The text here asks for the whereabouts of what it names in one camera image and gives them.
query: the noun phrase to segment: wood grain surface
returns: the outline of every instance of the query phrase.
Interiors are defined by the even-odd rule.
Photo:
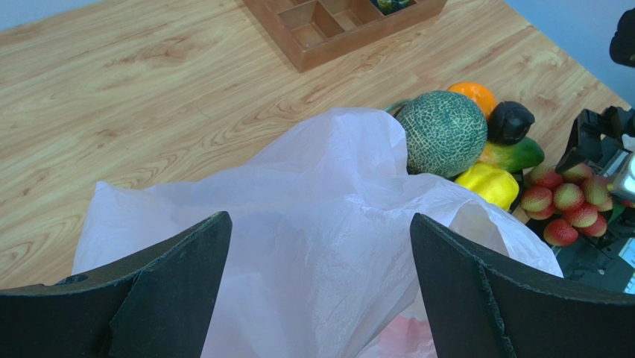
[[[465,80],[527,106],[550,163],[582,109],[626,105],[502,0],[449,0],[304,74],[241,0],[106,0],[0,32],[0,288],[70,273],[98,180],[200,180],[331,107]]]

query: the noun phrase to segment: melon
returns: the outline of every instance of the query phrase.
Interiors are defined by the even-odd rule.
[[[408,147],[408,173],[453,178],[481,156],[487,141],[487,121],[480,107],[461,93],[438,90],[399,101],[395,119]]]

